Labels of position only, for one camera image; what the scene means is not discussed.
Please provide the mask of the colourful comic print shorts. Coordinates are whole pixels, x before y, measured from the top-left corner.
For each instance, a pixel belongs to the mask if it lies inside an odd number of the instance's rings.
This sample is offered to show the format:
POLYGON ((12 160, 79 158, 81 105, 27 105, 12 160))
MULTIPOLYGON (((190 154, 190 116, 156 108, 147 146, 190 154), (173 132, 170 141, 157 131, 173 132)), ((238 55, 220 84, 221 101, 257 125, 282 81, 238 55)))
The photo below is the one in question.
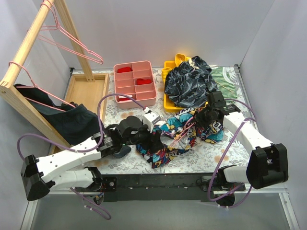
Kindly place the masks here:
POLYGON ((219 121, 214 121, 207 127, 198 126, 194 118, 201 110, 186 108, 166 121, 154 125, 151 146, 137 144, 136 150, 154 169, 165 166, 202 141, 212 144, 220 142, 224 135, 223 125, 219 121))

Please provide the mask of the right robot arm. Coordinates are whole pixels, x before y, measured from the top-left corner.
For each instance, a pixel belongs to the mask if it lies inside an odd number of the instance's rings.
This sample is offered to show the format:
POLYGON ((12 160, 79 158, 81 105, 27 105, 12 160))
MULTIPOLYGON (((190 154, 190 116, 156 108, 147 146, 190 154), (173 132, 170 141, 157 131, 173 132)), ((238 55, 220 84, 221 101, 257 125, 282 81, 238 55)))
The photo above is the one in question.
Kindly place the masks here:
POLYGON ((195 121, 203 128, 213 122, 221 123, 249 153, 246 166, 220 168, 213 174, 210 183, 226 191, 235 183, 248 183, 255 189, 261 189, 288 180, 286 146, 265 138, 248 122, 248 118, 244 118, 236 105, 226 103, 221 92, 208 94, 208 104, 196 115, 195 121))

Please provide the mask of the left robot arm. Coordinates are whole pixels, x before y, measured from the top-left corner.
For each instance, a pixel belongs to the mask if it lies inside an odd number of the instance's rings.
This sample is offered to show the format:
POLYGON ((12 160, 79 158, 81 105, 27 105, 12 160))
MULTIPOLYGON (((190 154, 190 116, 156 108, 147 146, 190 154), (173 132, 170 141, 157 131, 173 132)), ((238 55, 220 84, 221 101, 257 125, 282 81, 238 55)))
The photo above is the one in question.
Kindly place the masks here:
POLYGON ((162 147, 160 137, 153 134, 154 125, 162 119, 155 112, 143 115, 142 119, 128 116, 118 125, 109 125, 102 133, 96 133, 70 149, 45 157, 29 155, 24 158, 21 178, 28 201, 45 197, 50 191, 80 187, 96 192, 113 190, 111 180, 103 177, 95 167, 73 170, 89 161, 109 155, 122 158, 131 151, 132 145, 141 144, 146 150, 162 147))

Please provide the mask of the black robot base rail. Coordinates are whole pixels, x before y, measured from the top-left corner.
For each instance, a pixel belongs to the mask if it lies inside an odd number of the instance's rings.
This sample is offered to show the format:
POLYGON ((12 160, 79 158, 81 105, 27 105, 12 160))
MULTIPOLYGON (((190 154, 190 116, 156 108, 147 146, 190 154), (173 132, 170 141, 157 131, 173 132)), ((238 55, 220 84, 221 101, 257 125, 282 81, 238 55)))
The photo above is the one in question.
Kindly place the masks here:
POLYGON ((207 188, 212 174, 109 174, 102 175, 102 185, 77 188, 78 192, 104 192, 104 201, 174 201, 207 202, 207 188))

